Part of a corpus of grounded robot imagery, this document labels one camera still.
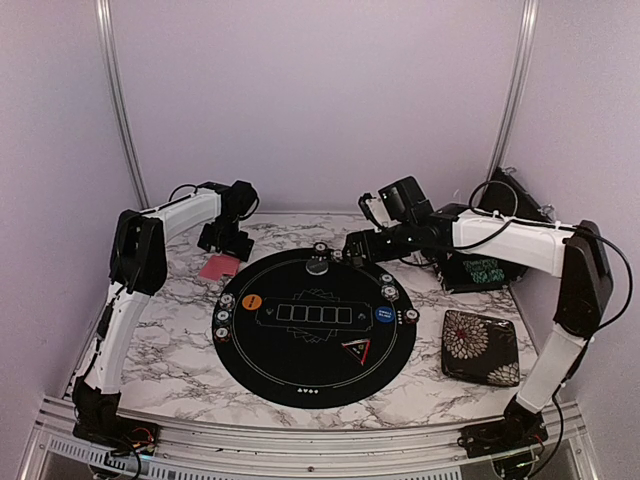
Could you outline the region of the green chip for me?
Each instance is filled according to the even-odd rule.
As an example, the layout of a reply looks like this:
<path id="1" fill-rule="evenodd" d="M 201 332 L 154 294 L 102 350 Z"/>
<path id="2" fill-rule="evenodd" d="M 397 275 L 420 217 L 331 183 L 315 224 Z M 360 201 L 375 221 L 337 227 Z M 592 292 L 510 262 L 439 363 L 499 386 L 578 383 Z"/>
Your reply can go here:
<path id="1" fill-rule="evenodd" d="M 380 282 L 383 283 L 383 284 L 394 284 L 395 283 L 394 277 L 389 273 L 381 274 L 379 279 L 380 279 Z"/>
<path id="2" fill-rule="evenodd" d="M 232 316 L 229 311 L 219 310 L 213 316 L 213 322 L 216 327 L 223 327 L 229 325 L 232 321 Z"/>

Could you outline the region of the red chip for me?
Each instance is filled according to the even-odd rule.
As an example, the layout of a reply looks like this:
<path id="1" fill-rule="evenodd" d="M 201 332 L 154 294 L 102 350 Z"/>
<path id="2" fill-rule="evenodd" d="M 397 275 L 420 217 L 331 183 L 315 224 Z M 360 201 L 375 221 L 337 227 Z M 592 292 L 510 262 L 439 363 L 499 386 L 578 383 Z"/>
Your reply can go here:
<path id="1" fill-rule="evenodd" d="M 324 242 L 316 242 L 313 245 L 313 252 L 316 256 L 326 256 L 328 252 L 328 246 Z"/>
<path id="2" fill-rule="evenodd" d="M 215 342 L 225 343 L 231 339 L 231 331 L 227 327 L 219 327 L 213 331 L 213 338 Z"/>
<path id="3" fill-rule="evenodd" d="M 416 324 L 420 320 L 420 313 L 415 309 L 407 309 L 403 313 L 405 324 Z"/>

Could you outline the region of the red playing card deck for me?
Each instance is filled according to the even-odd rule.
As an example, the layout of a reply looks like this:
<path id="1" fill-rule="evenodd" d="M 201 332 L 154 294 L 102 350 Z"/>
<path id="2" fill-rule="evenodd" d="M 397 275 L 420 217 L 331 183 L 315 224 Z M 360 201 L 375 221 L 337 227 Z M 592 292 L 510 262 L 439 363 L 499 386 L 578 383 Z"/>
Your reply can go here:
<path id="1" fill-rule="evenodd" d="M 217 282 L 223 277 L 234 277 L 240 267 L 241 261 L 228 255 L 213 255 L 200 270 L 198 276 L 201 279 Z"/>

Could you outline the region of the black poker chip case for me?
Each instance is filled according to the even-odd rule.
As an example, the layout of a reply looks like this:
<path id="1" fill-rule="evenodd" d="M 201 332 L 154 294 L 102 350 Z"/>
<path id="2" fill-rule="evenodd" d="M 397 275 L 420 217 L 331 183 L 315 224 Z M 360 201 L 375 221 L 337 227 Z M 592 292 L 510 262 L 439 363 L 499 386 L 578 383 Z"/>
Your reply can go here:
<path id="1" fill-rule="evenodd" d="M 452 249 L 434 254 L 443 289 L 500 290 L 522 278 L 531 265 L 548 266 L 539 251 L 553 244 L 534 237 L 540 233 L 538 225 L 555 220 L 554 208 L 535 200 L 514 168 L 497 168 L 456 215 Z"/>

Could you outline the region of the orange big blind button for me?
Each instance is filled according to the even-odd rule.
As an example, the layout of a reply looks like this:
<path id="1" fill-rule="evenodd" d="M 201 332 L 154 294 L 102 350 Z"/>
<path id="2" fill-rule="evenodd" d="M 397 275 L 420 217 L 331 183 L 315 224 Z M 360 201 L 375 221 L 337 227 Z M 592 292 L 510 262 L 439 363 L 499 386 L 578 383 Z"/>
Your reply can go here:
<path id="1" fill-rule="evenodd" d="M 248 294 L 241 301 L 242 307 L 248 311 L 258 310 L 262 304 L 263 299 L 257 294 Z"/>

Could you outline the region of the blue small blind button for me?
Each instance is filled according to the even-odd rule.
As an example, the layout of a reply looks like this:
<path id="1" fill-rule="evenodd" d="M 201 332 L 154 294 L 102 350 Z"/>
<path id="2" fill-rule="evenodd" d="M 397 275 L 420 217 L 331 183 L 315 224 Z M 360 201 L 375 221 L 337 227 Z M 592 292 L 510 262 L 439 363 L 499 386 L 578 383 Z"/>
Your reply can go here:
<path id="1" fill-rule="evenodd" d="M 379 307 L 375 310 L 375 319 L 382 324 L 393 324 L 396 322 L 396 312 L 390 307 Z"/>

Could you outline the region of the round black poker mat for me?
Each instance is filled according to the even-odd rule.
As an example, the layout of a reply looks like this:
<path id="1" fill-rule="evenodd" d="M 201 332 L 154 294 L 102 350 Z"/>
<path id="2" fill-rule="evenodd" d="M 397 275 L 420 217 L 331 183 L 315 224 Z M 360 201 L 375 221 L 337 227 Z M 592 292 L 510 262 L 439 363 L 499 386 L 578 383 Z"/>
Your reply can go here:
<path id="1" fill-rule="evenodd" d="M 389 272 L 379 265 L 335 262 L 332 251 L 316 256 L 313 248 L 300 248 L 269 255 L 245 267 L 222 292 L 236 303 L 229 311 L 232 321 L 223 326 L 231 339 L 214 341 L 217 355 L 240 385 L 267 401 L 300 409 L 346 406 L 386 387 L 412 354 L 418 322 L 403 322 L 404 311 L 415 308 L 399 281 L 391 274 L 395 283 L 383 284 L 379 277 Z M 305 264 L 311 258 L 328 260 L 328 272 L 310 275 Z M 388 285 L 398 289 L 398 300 L 382 296 Z M 258 310 L 242 307 L 248 294 L 262 297 Z M 378 322 L 379 307 L 393 308 L 396 322 Z M 342 343 L 364 338 L 371 346 L 361 366 Z"/>

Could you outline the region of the floral patterned pouch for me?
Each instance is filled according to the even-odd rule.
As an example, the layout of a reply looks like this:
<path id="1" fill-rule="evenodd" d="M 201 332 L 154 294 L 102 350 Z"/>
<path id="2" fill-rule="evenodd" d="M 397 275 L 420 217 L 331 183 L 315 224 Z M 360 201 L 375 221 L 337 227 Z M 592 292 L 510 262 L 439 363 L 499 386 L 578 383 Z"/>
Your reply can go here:
<path id="1" fill-rule="evenodd" d="M 442 324 L 441 369 L 444 375 L 468 383 L 518 386 L 520 365 L 514 324 L 447 310 Z"/>

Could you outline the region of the black dealer button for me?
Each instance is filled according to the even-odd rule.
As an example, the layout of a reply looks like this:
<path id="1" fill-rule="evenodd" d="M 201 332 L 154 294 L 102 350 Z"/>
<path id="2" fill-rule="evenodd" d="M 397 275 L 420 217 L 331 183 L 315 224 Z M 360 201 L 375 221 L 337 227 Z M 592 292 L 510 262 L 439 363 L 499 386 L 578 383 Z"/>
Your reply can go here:
<path id="1" fill-rule="evenodd" d="M 321 258 L 311 258 L 306 262 L 305 269 L 310 275 L 324 275 L 329 270 L 329 261 Z"/>

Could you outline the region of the red triangle all-in marker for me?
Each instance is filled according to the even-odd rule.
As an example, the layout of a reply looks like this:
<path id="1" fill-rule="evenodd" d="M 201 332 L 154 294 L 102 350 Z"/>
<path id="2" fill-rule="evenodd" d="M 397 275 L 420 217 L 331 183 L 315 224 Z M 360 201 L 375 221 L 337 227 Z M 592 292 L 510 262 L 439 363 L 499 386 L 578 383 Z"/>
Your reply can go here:
<path id="1" fill-rule="evenodd" d="M 369 338 L 356 339 L 342 343 L 344 350 L 351 354 L 361 366 L 364 366 L 367 361 L 370 346 L 371 340 Z"/>

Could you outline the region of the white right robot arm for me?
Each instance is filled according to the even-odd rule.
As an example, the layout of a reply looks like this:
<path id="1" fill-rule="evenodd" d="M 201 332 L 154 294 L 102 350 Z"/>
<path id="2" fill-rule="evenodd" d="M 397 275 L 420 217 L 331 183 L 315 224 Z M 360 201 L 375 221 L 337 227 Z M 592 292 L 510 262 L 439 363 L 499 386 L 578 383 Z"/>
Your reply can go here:
<path id="1" fill-rule="evenodd" d="M 556 297 L 543 301 L 542 310 L 552 324 L 509 415 L 495 428 L 502 446 L 519 446 L 534 431 L 531 414 L 550 403 L 602 328 L 614 287 L 607 256 L 613 244 L 591 220 L 525 219 L 517 214 L 517 202 L 486 210 L 469 199 L 436 208 L 413 177 L 362 194 L 358 206 L 373 227 L 346 241 L 348 256 L 357 260 L 387 261 L 429 250 L 502 260 L 549 278 L 546 290 Z"/>

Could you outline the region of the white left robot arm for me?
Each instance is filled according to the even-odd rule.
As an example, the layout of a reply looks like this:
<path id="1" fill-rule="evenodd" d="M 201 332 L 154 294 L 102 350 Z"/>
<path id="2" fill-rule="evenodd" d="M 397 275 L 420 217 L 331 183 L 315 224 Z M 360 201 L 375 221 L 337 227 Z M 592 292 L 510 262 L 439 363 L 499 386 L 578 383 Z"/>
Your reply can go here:
<path id="1" fill-rule="evenodd" d="M 239 224 L 258 205 L 257 191 L 249 182 L 204 182 L 160 206 L 120 214 L 96 351 L 72 394 L 79 421 L 102 443 L 116 445 L 126 436 L 126 423 L 117 416 L 120 374 L 139 317 L 167 279 L 166 243 L 201 224 L 200 249 L 246 261 L 253 241 Z"/>

